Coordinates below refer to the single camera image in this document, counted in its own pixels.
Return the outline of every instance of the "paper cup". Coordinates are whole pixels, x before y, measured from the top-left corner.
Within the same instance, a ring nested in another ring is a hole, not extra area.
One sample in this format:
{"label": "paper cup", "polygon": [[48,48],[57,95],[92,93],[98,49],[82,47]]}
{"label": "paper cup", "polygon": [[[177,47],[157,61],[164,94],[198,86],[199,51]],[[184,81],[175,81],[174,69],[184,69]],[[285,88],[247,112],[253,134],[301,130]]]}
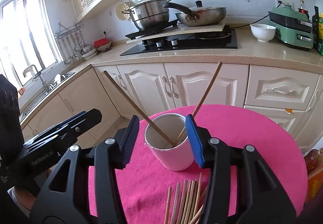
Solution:
{"label": "paper cup", "polygon": [[[175,141],[185,127],[185,117],[167,113],[152,120],[172,141]],[[172,145],[159,135],[149,124],[145,130],[145,141],[163,166],[172,171],[187,169],[194,161],[191,145],[185,132],[179,145]]]}

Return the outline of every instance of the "drawer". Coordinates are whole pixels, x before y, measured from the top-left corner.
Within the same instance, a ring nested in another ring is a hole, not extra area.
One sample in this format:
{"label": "drawer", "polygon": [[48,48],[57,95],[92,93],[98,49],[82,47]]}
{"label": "drawer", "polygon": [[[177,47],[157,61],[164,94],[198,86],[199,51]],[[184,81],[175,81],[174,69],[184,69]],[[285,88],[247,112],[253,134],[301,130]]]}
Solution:
{"label": "drawer", "polygon": [[245,104],[306,110],[318,79],[303,71],[250,66]]}
{"label": "drawer", "polygon": [[245,105],[244,108],[257,112],[271,119],[286,130],[292,137],[296,137],[297,134],[293,131],[305,113],[303,110],[293,110],[291,114],[288,114],[285,109],[263,106]]}

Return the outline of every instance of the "pink tablecloth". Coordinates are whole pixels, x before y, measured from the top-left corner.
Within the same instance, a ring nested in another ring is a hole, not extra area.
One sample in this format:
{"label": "pink tablecloth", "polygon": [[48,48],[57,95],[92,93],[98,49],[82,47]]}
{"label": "pink tablecloth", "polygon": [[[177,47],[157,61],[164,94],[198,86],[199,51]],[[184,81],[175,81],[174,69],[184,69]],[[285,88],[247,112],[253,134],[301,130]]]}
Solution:
{"label": "pink tablecloth", "polygon": [[[191,114],[194,106],[176,108],[164,113]],[[303,156],[292,137],[270,119],[250,110],[227,105],[203,105],[195,117],[198,126],[209,130],[211,136],[227,145],[243,148],[254,145],[271,167],[292,201],[297,215],[300,214],[307,190],[307,173]],[[144,145],[146,121],[140,122],[140,130],[130,164],[117,170],[117,182],[122,205],[128,223],[162,223],[164,221],[167,190],[171,186],[172,204],[176,183],[185,179],[198,179],[203,172],[203,188],[207,185],[209,170],[201,170],[194,162],[180,172],[170,171],[154,157]],[[231,197],[229,215],[235,213],[236,179],[231,173]],[[94,168],[89,170],[90,212],[96,216],[94,193]]]}

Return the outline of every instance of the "window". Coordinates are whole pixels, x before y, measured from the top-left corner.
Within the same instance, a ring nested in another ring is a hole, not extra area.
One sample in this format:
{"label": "window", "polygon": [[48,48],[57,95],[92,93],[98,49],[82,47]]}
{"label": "window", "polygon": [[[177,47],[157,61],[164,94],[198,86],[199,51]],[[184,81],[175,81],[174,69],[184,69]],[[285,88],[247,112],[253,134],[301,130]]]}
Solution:
{"label": "window", "polygon": [[62,61],[44,19],[41,0],[8,0],[0,6],[0,71],[17,89],[34,75],[23,76],[29,65],[45,73]]}

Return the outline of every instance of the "green appliance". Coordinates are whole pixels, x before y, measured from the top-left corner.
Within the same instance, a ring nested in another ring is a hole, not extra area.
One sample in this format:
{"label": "green appliance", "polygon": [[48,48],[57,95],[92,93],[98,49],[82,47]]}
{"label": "green appliance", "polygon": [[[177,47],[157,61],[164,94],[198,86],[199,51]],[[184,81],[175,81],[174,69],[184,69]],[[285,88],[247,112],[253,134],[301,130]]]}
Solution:
{"label": "green appliance", "polygon": [[269,25],[276,27],[276,37],[288,47],[310,50],[314,45],[312,23],[292,6],[274,7],[269,12]]}

